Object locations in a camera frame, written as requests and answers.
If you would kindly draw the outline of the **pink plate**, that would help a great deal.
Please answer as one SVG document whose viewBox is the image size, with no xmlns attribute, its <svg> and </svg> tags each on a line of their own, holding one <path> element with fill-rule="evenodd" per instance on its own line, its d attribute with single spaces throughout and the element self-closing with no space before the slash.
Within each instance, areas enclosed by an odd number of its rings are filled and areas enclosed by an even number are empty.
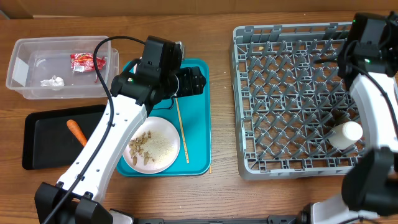
<svg viewBox="0 0 398 224">
<path fill-rule="evenodd" d="M 175 126 L 166 119 L 151 116 L 134 133 L 131 140 L 138 138 L 143 132 L 151 132 L 152 137 L 143 145 L 145 151 L 155 159 L 144 165 L 144 159 L 138 156 L 137 165 L 133 166 L 128 144 L 123 152 L 123 159 L 134 171 L 141 174 L 157 174 L 169 168 L 180 152 L 180 135 Z"/>
</svg>

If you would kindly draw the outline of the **peanut shell scraps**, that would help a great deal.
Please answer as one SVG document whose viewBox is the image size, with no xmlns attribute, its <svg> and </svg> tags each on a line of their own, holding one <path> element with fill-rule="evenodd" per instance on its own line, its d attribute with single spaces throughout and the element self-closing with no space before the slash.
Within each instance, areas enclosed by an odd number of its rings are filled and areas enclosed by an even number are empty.
<svg viewBox="0 0 398 224">
<path fill-rule="evenodd" d="M 129 154 L 132 159 L 133 166 L 137 165 L 138 156 L 144 159 L 144 165 L 146 166 L 149 161 L 154 162 L 155 159 L 150 155 L 148 151 L 145 151 L 143 145 L 152 137 L 151 132 L 143 132 L 138 138 L 130 140 L 128 147 L 130 148 Z"/>
</svg>

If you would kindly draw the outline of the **red snack wrapper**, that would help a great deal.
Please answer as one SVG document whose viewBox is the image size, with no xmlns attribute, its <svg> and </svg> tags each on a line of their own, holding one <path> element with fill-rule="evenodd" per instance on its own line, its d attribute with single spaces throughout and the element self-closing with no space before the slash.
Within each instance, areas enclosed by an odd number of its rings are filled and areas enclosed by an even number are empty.
<svg viewBox="0 0 398 224">
<path fill-rule="evenodd" d="M 92 53 L 77 53 L 70 55 L 72 73 L 86 73 L 95 71 L 94 57 Z M 96 58 L 98 70 L 106 65 L 104 57 Z"/>
</svg>

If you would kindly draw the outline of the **orange carrot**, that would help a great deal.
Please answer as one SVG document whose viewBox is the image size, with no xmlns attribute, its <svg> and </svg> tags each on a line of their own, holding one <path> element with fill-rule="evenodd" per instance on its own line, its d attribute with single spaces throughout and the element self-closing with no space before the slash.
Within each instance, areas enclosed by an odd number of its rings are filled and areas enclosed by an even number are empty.
<svg viewBox="0 0 398 224">
<path fill-rule="evenodd" d="M 79 127 L 78 123 L 72 119 L 67 121 L 67 127 L 71 131 L 71 133 L 77 138 L 80 144 L 85 147 L 87 144 L 87 139 L 83 134 L 83 131 Z"/>
</svg>

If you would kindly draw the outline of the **white tissue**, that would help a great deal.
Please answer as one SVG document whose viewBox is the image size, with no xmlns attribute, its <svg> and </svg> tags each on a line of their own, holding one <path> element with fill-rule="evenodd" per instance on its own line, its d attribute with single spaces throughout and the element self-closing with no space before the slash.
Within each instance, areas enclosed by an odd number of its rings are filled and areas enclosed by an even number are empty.
<svg viewBox="0 0 398 224">
<path fill-rule="evenodd" d="M 40 86 L 50 87 L 52 90 L 59 91 L 65 86 L 65 82 L 63 78 L 54 75 L 51 79 L 42 80 Z"/>
</svg>

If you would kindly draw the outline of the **white cup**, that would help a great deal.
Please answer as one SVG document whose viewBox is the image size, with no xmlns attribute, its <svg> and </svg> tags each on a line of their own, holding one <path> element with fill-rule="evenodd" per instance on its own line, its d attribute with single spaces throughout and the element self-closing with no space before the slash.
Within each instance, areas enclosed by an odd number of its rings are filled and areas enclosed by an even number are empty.
<svg viewBox="0 0 398 224">
<path fill-rule="evenodd" d="M 346 149 L 361 139 L 362 136 L 362 126 L 354 121 L 348 121 L 335 126 L 328 141 L 337 149 Z"/>
</svg>

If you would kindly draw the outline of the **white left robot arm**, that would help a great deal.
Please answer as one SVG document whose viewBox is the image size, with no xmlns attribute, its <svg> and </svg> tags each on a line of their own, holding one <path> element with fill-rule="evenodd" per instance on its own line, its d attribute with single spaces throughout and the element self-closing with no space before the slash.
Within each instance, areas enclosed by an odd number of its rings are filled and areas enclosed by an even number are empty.
<svg viewBox="0 0 398 224">
<path fill-rule="evenodd" d="M 124 149 L 156 104 L 201 95 L 206 85 L 198 67 L 181 67 L 181 42 L 149 36 L 143 45 L 142 57 L 104 87 L 108 104 L 79 156 L 55 185 L 37 189 L 41 223 L 134 223 L 132 215 L 101 204 Z"/>
</svg>

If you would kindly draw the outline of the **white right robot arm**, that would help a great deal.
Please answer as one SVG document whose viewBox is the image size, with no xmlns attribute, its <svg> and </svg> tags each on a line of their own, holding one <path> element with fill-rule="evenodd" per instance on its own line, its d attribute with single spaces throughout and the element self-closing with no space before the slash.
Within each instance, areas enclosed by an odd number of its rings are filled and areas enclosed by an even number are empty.
<svg viewBox="0 0 398 224">
<path fill-rule="evenodd" d="M 397 13 L 355 14 L 335 62 L 358 108 L 367 153 L 345 175 L 341 193 L 309 204 L 297 223 L 376 222 L 397 214 Z"/>
</svg>

